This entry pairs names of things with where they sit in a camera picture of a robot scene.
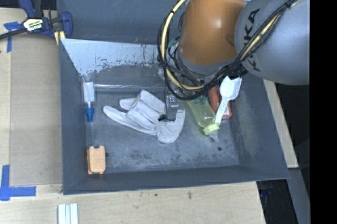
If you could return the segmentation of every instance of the white glove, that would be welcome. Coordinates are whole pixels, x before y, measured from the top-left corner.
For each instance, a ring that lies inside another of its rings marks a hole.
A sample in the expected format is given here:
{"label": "white glove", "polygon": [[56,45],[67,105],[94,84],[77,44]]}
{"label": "white glove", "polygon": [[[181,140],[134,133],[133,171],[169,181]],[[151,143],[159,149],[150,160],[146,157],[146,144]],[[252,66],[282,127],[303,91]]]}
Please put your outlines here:
{"label": "white glove", "polygon": [[184,125],[185,110],[178,110],[175,121],[161,122],[160,115],[165,113],[165,103],[148,91],[142,90],[133,99],[120,100],[121,112],[110,106],[103,107],[104,113],[112,120],[148,135],[155,135],[162,143],[174,142]]}

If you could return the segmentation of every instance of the wooden table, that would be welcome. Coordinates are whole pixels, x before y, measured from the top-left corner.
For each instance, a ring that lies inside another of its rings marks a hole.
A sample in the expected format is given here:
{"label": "wooden table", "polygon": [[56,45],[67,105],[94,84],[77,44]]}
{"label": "wooden table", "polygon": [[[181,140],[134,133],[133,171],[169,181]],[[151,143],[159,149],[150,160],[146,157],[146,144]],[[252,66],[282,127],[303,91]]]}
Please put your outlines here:
{"label": "wooden table", "polygon": [[[4,23],[25,18],[21,9],[0,8],[0,33],[6,32]],[[22,172],[11,172],[11,176],[22,177],[11,178],[11,182],[25,185],[32,177],[41,184],[35,197],[0,201],[0,224],[57,223],[60,203],[78,203],[81,224],[265,223],[255,182],[64,196],[62,171],[57,168],[62,151],[56,43],[46,37],[22,34],[13,38],[11,53],[6,49],[7,40],[0,41],[0,168],[13,161],[17,166],[22,161]],[[31,73],[35,82],[27,78]],[[264,83],[288,168],[297,168],[275,85]],[[24,112],[27,103],[32,107],[29,111],[37,111],[38,116]]]}

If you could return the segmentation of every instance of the bin floor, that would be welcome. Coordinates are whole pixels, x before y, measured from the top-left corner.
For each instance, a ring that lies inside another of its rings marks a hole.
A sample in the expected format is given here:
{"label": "bin floor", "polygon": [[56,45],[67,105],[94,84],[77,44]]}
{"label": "bin floor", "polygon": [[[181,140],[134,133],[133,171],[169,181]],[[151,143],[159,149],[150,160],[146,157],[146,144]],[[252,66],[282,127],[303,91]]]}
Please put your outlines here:
{"label": "bin floor", "polygon": [[118,124],[104,114],[105,105],[122,111],[119,100],[134,98],[138,93],[97,92],[94,121],[86,123],[86,142],[88,147],[105,146],[106,173],[239,165],[231,120],[221,123],[219,142],[215,142],[203,134],[190,107],[183,101],[179,103],[180,109],[186,110],[184,127],[177,140],[171,144],[160,143],[155,136]]}

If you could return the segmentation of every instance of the gray bin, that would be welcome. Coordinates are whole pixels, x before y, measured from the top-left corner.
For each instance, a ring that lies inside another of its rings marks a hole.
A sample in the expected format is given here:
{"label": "gray bin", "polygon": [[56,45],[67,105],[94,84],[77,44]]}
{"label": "gray bin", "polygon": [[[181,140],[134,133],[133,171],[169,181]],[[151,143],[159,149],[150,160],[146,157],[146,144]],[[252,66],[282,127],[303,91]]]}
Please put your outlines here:
{"label": "gray bin", "polygon": [[[178,0],[57,0],[58,12],[73,16],[72,39],[60,43],[64,194],[284,179],[289,177],[264,83],[243,78],[232,101],[233,116],[220,125],[219,143],[186,110],[183,130],[172,144],[119,125],[102,111],[145,89],[163,100],[158,77],[158,30]],[[174,16],[170,36],[179,36]],[[95,71],[93,123],[87,123],[80,74]],[[103,175],[88,175],[86,149],[104,145]]]}

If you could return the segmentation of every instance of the plastic spoon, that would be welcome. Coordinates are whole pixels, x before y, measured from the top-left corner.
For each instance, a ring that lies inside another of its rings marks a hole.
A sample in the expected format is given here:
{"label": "plastic spoon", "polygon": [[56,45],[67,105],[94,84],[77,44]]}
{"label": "plastic spoon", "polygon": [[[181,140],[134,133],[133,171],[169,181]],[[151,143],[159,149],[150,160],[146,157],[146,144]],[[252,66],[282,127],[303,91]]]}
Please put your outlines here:
{"label": "plastic spoon", "polygon": [[228,101],[235,99],[239,94],[241,80],[242,78],[240,77],[231,80],[228,76],[223,79],[220,85],[220,94],[222,100],[215,116],[215,123],[220,124],[222,115],[227,108]]}

